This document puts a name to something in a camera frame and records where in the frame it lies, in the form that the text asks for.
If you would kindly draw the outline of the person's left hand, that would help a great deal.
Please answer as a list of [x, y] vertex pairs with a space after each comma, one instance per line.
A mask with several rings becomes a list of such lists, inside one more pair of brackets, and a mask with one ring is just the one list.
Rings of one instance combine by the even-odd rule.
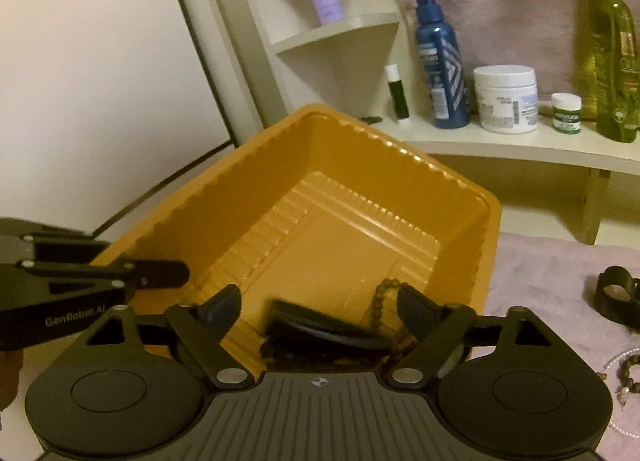
[[0, 412], [9, 408], [17, 396], [23, 365], [22, 349], [0, 353]]

